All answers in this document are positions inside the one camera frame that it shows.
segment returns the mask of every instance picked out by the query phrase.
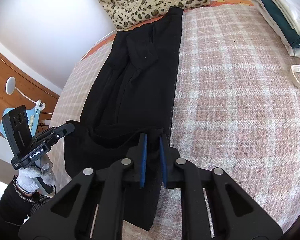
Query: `light blue object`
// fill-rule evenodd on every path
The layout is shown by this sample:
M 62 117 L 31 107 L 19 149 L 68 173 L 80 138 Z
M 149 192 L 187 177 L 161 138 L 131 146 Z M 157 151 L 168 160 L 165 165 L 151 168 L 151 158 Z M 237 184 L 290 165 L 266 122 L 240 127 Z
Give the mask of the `light blue object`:
M 12 109 L 14 109 L 14 108 L 7 108 L 3 112 L 3 115 L 5 115 L 7 112 L 11 111 Z M 31 115 L 34 115 L 34 120 L 33 120 L 33 124 L 32 124 L 32 129 L 31 129 L 31 135 L 33 137 L 35 135 L 35 131 L 37 130 L 37 127 L 38 127 L 40 111 L 37 110 L 38 113 L 36 114 L 35 107 L 34 107 L 31 110 L 26 110 L 26 112 L 27 112 L 27 116 L 28 116 L 28 124 L 30 123 Z M 0 122 L 0 132 L 2 133 L 2 135 L 5 138 L 7 138 L 4 128 L 3 128 L 3 125 L 2 125 L 2 121 Z

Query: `dark green fabric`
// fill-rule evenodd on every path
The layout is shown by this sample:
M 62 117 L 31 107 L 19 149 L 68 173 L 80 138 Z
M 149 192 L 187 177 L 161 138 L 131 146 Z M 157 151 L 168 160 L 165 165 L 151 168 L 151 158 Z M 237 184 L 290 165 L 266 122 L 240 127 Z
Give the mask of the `dark green fabric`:
M 277 23 L 283 35 L 286 37 L 290 46 L 300 48 L 300 36 L 298 33 L 291 28 L 290 24 L 285 19 L 280 9 L 275 5 L 272 0 L 261 0 L 265 9 L 268 11 L 272 19 Z

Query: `pink plaid bedspread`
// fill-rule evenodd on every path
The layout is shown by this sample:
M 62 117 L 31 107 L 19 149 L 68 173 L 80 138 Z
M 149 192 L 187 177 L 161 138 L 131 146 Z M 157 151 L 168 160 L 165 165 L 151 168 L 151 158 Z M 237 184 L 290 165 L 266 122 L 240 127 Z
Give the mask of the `pink plaid bedspread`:
M 79 120 L 112 42 L 78 62 L 51 125 Z M 250 6 L 184 12 L 171 146 L 198 167 L 223 168 L 286 231 L 300 214 L 300 89 L 271 27 Z M 69 180 L 63 140 L 50 151 L 58 188 Z M 180 191 L 162 188 L 150 232 L 127 222 L 123 239 L 181 239 Z

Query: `white strap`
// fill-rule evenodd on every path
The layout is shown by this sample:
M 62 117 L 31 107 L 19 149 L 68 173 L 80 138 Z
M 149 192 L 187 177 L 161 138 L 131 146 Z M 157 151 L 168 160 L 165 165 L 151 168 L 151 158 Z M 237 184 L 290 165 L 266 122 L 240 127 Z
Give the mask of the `white strap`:
M 295 73 L 300 73 L 300 65 L 292 65 L 290 69 L 290 78 L 296 87 L 300 88 L 300 81 L 296 77 Z

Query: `bracelet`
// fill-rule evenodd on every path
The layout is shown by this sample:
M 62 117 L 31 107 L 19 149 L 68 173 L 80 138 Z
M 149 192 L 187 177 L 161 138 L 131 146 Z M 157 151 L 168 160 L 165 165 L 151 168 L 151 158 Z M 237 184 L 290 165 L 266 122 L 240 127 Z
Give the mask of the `bracelet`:
M 18 183 L 18 182 L 17 182 L 17 176 L 13 176 L 13 187 L 14 187 L 15 191 L 17 192 L 17 194 L 19 195 L 19 197 L 22 198 L 22 199 L 25 200 L 25 201 L 30 202 L 30 203 L 37 203 L 37 201 L 34 200 L 32 196 L 31 196 L 30 198 L 24 196 L 24 195 L 20 192 L 20 190 L 17 188 L 17 183 Z
M 32 195 L 33 193 L 35 193 L 35 191 L 34 192 L 29 192 L 29 191 L 26 191 L 25 189 L 23 189 L 23 187 L 20 186 L 20 184 L 18 183 L 18 181 L 16 182 L 16 186 L 17 186 L 18 189 L 20 189 L 25 194 Z

